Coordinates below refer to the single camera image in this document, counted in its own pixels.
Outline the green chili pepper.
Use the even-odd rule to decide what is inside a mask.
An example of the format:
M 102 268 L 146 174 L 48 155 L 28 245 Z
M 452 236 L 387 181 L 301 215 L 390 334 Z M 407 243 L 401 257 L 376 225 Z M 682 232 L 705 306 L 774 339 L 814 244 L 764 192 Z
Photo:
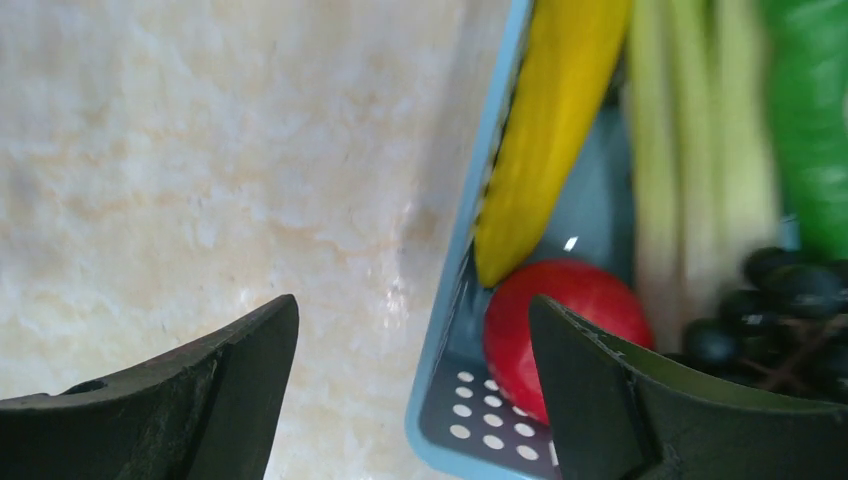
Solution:
M 763 1 L 768 124 L 802 250 L 847 256 L 847 4 Z

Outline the black grape bunch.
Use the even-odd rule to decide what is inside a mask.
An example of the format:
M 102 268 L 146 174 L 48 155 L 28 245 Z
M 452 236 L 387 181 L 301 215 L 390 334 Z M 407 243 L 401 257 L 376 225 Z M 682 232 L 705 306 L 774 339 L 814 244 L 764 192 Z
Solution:
M 764 247 L 742 273 L 748 287 L 725 292 L 713 317 L 691 322 L 670 359 L 735 384 L 846 403 L 846 260 L 811 263 Z

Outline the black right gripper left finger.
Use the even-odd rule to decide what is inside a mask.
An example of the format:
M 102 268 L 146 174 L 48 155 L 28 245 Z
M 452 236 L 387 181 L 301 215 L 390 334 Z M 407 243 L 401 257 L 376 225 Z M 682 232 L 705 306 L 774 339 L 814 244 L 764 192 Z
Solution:
M 291 295 L 57 394 L 1 403 L 5 479 L 260 479 L 299 330 Z

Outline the light blue plastic basket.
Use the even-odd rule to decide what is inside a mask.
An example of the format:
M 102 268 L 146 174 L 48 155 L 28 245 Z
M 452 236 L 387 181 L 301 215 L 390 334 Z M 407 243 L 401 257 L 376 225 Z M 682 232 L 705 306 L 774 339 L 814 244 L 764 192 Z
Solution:
M 466 479 L 566 479 L 552 430 L 498 392 L 483 355 L 491 293 L 477 278 L 473 227 L 491 174 L 536 1 L 512 3 L 406 414 L 413 450 Z

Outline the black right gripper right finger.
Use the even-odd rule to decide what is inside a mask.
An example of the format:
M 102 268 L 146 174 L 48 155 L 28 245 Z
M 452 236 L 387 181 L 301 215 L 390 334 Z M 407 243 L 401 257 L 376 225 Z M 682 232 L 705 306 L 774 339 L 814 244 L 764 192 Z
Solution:
M 843 479 L 847 409 L 694 370 L 550 298 L 532 349 L 566 479 Z

